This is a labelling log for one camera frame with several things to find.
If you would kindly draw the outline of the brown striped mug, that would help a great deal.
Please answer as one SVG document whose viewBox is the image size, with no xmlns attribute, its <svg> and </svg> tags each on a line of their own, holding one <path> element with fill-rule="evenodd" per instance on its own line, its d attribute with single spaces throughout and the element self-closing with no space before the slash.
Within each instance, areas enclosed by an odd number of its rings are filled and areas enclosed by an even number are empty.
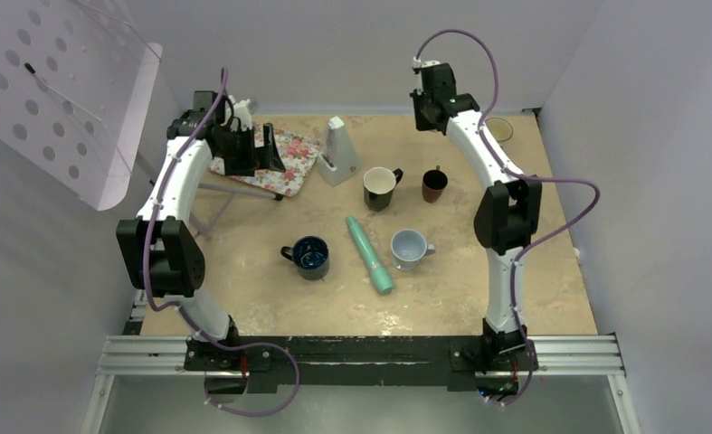
<svg viewBox="0 0 712 434">
<path fill-rule="evenodd" d="M 437 202 L 449 182 L 448 176 L 437 165 L 422 176 L 422 198 L 426 203 Z"/>
</svg>

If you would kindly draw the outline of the beige mug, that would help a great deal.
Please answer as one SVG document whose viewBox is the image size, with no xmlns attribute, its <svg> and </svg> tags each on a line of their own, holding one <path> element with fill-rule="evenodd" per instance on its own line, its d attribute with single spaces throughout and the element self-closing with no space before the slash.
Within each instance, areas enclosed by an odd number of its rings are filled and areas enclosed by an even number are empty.
<svg viewBox="0 0 712 434">
<path fill-rule="evenodd" d="M 514 135 L 514 128 L 504 118 L 492 117 L 486 120 L 486 126 L 490 134 L 498 143 L 509 141 Z"/>
</svg>

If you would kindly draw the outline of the black mug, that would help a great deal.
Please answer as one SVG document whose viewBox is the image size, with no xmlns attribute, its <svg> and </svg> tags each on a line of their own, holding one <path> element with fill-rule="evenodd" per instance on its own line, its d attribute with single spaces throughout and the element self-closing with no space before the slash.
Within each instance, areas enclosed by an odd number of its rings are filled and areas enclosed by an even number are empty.
<svg viewBox="0 0 712 434">
<path fill-rule="evenodd" d="M 363 176 L 363 193 L 366 207 L 373 212 L 385 210 L 393 197 L 395 187 L 403 179 L 403 170 L 373 167 Z"/>
</svg>

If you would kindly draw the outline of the dark blue mug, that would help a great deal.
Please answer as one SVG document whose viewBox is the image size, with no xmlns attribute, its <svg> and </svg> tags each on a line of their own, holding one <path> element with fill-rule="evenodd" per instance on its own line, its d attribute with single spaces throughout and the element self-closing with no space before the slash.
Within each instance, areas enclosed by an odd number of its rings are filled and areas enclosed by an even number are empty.
<svg viewBox="0 0 712 434">
<path fill-rule="evenodd" d="M 291 261 L 299 275 L 306 280 L 320 280 L 328 273 L 329 248 L 317 236 L 305 236 L 292 246 L 281 247 L 280 255 Z"/>
</svg>

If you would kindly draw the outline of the white upside-down mug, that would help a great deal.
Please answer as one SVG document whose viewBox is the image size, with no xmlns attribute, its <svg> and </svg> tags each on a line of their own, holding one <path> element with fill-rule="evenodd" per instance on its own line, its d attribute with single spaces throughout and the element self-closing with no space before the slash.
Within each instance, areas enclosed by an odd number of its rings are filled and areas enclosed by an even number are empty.
<svg viewBox="0 0 712 434">
<path fill-rule="evenodd" d="M 390 247 L 393 264 L 401 271 L 415 269 L 423 258 L 436 252 L 436 247 L 413 229 L 397 231 L 391 239 Z"/>
</svg>

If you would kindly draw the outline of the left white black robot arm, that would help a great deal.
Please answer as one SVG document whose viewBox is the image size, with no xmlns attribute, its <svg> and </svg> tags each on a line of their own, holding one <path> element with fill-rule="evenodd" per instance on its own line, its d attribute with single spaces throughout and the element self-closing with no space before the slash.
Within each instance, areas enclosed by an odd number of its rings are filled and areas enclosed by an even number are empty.
<svg viewBox="0 0 712 434">
<path fill-rule="evenodd" d="M 155 312 L 177 312 L 192 340 L 208 343 L 206 357 L 229 370 L 242 357 L 233 318 L 203 287 L 206 259 L 190 228 L 192 208 L 204 173 L 215 158 L 232 175 L 282 168 L 271 124 L 256 146 L 252 99 L 223 90 L 198 90 L 191 108 L 166 129 L 166 156 L 151 194 L 137 215 L 119 221 L 116 238 L 132 285 L 145 293 Z"/>
</svg>

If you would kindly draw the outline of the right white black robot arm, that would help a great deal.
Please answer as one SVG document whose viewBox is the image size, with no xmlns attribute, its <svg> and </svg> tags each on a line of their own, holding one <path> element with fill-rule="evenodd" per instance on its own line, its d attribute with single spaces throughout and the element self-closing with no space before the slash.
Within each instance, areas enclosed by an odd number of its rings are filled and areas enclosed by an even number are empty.
<svg viewBox="0 0 712 434">
<path fill-rule="evenodd" d="M 536 233 L 542 185 L 528 181 L 506 157 L 479 104 L 458 93 L 450 64 L 413 59 L 413 73 L 417 129 L 443 133 L 467 158 L 483 189 L 473 230 L 487 254 L 489 298 L 482 335 L 466 353 L 500 368 L 527 347 L 520 259 Z"/>
</svg>

